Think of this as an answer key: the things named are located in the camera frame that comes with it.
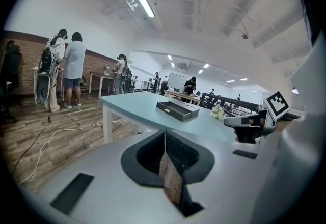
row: black tray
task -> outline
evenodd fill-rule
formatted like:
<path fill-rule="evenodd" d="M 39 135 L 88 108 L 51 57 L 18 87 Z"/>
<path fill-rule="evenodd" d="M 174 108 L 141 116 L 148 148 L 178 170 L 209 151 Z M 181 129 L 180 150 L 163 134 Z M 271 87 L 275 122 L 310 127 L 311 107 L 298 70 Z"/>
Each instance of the black tray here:
<path fill-rule="evenodd" d="M 196 116 L 199 113 L 199 109 L 196 109 L 192 105 L 189 108 L 183 103 L 175 104 L 172 102 L 158 102 L 156 107 L 173 116 L 179 121 L 184 121 L 190 117 Z"/>

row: brick wall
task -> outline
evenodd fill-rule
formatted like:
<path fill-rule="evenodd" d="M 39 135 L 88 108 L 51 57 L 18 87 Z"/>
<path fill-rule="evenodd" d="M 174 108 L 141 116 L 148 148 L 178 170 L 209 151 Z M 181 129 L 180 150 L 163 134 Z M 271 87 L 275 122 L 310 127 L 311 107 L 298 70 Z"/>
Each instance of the brick wall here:
<path fill-rule="evenodd" d="M 5 57 L 5 46 L 9 40 L 14 40 L 15 45 L 20 47 L 22 59 L 20 62 L 18 76 L 19 87 L 15 90 L 17 94 L 28 95 L 33 94 L 33 67 L 39 65 L 42 51 L 48 41 L 47 38 L 36 35 L 6 31 L 3 33 L 3 38 L 0 41 L 0 68 Z M 90 50 L 86 50 L 83 76 L 86 78 L 87 85 L 89 85 L 90 72 L 104 72 L 104 67 L 109 66 L 110 70 L 114 67 L 117 60 L 105 57 Z M 65 67 L 65 61 L 60 63 L 60 67 Z M 103 81 L 102 89 L 108 89 L 108 80 Z M 93 77 L 92 89 L 98 90 L 99 78 Z"/>

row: white cable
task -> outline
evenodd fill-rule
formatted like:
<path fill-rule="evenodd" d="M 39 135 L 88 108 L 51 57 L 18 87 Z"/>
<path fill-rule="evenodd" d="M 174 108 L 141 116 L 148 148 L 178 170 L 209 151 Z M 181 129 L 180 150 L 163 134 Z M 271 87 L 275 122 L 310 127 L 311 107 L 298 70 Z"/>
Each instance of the white cable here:
<path fill-rule="evenodd" d="M 122 122 L 125 122 L 125 121 L 127 121 L 127 119 L 126 119 L 126 120 L 123 120 L 123 121 L 112 121 L 112 123 L 118 123 L 118 122 L 119 122 L 119 123 L 122 123 Z M 40 159 L 41 159 L 41 152 L 42 152 L 43 147 L 44 147 L 46 144 L 48 144 L 48 143 L 52 140 L 53 136 L 54 136 L 57 132 L 60 132 L 60 131 L 76 131 L 76 130 L 83 130 L 83 129 L 85 129 L 86 127 L 90 127 L 90 126 L 98 125 L 98 124 L 102 124 L 102 123 L 103 123 L 103 122 L 96 123 L 96 124 L 90 124 L 90 125 L 84 126 L 83 128 L 78 128 L 78 129 L 61 129 L 61 130 L 56 131 L 56 132 L 51 136 L 51 138 L 50 138 L 50 139 L 49 139 L 45 144 L 42 145 L 42 147 L 41 147 L 41 149 L 40 149 L 39 159 L 37 160 L 37 163 L 36 163 L 35 169 L 34 169 L 33 172 L 31 173 L 31 175 L 30 175 L 26 180 L 23 180 L 20 184 L 23 184 L 25 181 L 28 181 L 28 180 L 31 178 L 31 176 L 33 176 L 33 174 L 35 173 L 35 171 L 36 171 L 36 169 L 37 169 L 37 167 L 38 167 L 38 165 L 39 165 L 39 162 L 40 162 Z"/>

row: denim shorts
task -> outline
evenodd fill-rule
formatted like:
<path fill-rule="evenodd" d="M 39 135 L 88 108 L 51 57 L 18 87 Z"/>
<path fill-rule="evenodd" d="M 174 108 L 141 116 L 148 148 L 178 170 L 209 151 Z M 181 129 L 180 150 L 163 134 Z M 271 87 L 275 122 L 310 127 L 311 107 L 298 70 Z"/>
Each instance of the denim shorts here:
<path fill-rule="evenodd" d="M 77 79 L 64 78 L 63 79 L 63 86 L 65 89 L 79 87 L 79 85 L 80 85 L 80 78 L 77 78 Z"/>

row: light blue table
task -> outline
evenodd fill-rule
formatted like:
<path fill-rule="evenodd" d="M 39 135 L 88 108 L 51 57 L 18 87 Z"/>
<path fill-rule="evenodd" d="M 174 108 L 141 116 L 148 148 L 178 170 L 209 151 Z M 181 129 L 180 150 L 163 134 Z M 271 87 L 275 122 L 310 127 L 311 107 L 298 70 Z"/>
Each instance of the light blue table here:
<path fill-rule="evenodd" d="M 137 92 L 124 95 L 104 96 L 100 97 L 100 101 L 103 103 L 105 143 L 109 143 L 113 140 L 112 112 L 151 130 L 171 129 L 230 142 L 234 142 L 235 140 L 234 130 L 230 127 L 226 127 L 223 121 L 218 121 L 211 117 L 211 110 L 191 105 L 200 109 L 198 115 L 180 122 L 166 112 L 158 109 L 156 107 L 157 102 L 171 101 L 178 103 L 177 100 L 165 96 L 150 92 Z"/>

